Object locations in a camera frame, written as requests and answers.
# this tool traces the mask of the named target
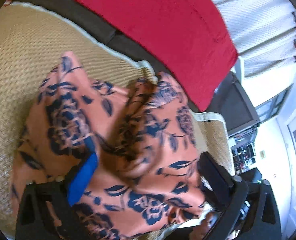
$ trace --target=window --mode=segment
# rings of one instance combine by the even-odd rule
[[[279,113],[291,87],[289,86],[278,95],[256,107],[256,112],[261,122],[266,122]]]

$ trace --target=white cloth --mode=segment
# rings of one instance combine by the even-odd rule
[[[253,105],[257,106],[287,88],[292,83],[290,77],[296,72],[296,10],[290,1],[212,1],[244,60],[245,80],[242,85]],[[278,75],[278,80],[267,74],[271,70]],[[265,91],[261,98],[256,95],[259,84]]]

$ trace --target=red blanket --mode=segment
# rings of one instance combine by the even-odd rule
[[[211,0],[76,0],[141,44],[201,111],[237,60]]]

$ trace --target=screw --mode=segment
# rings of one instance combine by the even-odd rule
[[[264,179],[264,180],[263,180],[263,183],[264,183],[265,185],[267,185],[267,186],[270,186],[270,183],[269,183],[269,181],[268,181],[267,179]]]
[[[61,175],[56,177],[56,182],[61,182],[61,181],[64,181],[64,180],[65,180],[64,177],[61,176]]]
[[[241,182],[241,181],[242,181],[241,176],[238,176],[238,175],[233,176],[232,179],[233,179],[234,181],[237,181],[237,182]]]

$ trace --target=floral garment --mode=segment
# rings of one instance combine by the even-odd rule
[[[168,74],[129,89],[89,80],[66,52],[39,88],[14,158],[17,214],[27,181],[66,175],[86,152],[99,165],[72,209],[93,239],[129,239],[197,218],[204,195],[187,97]],[[55,221],[59,235],[65,236]]]

